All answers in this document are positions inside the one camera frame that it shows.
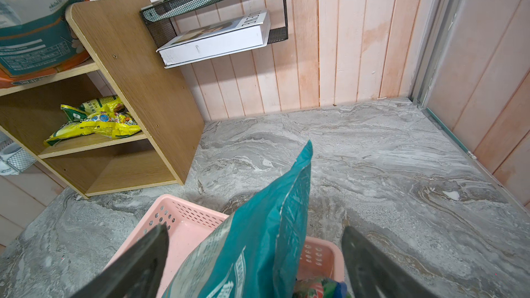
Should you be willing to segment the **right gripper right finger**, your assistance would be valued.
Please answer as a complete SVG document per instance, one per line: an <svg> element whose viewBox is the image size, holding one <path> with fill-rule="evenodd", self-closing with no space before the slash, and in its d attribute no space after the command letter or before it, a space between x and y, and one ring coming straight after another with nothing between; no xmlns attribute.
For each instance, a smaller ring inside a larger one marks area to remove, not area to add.
<svg viewBox="0 0 530 298"><path fill-rule="evenodd" d="M354 227L345 228L341 247L355 297L435 297Z"/></svg>

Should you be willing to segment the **teal orange bag front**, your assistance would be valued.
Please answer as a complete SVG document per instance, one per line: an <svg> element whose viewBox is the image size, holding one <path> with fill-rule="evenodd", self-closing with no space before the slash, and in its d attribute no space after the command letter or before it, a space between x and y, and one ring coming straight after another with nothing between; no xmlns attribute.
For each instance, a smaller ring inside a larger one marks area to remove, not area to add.
<svg viewBox="0 0 530 298"><path fill-rule="evenodd" d="M66 21L66 9L87 0L1 0L1 88L33 83L89 58Z"/></svg>

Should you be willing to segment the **teal orange bag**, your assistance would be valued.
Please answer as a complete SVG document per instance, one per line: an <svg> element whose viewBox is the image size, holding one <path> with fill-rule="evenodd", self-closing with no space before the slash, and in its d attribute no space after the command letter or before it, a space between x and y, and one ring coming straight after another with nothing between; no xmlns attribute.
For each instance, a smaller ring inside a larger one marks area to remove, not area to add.
<svg viewBox="0 0 530 298"><path fill-rule="evenodd" d="M66 9L87 0L1 0L1 88L33 83L89 58L66 21Z"/></svg>
<svg viewBox="0 0 530 298"><path fill-rule="evenodd" d="M186 258L164 297L291 297L306 239L312 157L308 142L288 172Z"/></svg>

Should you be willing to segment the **yellow fertilizer bag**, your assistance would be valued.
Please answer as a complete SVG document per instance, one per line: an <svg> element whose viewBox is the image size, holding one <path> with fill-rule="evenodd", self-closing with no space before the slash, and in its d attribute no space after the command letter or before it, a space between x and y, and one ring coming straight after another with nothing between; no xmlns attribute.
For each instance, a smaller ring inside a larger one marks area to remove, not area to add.
<svg viewBox="0 0 530 298"><path fill-rule="evenodd" d="M66 114L69 121L82 121L91 114L100 112L121 112L125 109L123 102L117 95L92 99L78 107L62 104L60 109Z"/></svg>
<svg viewBox="0 0 530 298"><path fill-rule="evenodd" d="M64 124L58 131L44 141L45 146L87 135L101 135L110 139L131 137L142 129L129 112L100 112L89 115L83 120Z"/></svg>

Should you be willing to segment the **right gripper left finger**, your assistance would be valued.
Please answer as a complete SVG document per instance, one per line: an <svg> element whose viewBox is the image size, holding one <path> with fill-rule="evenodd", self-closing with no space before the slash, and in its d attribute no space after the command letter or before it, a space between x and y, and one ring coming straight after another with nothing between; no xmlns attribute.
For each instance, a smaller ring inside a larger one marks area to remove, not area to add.
<svg viewBox="0 0 530 298"><path fill-rule="evenodd" d="M155 297L168 249L168 230L157 225L73 297Z"/></svg>

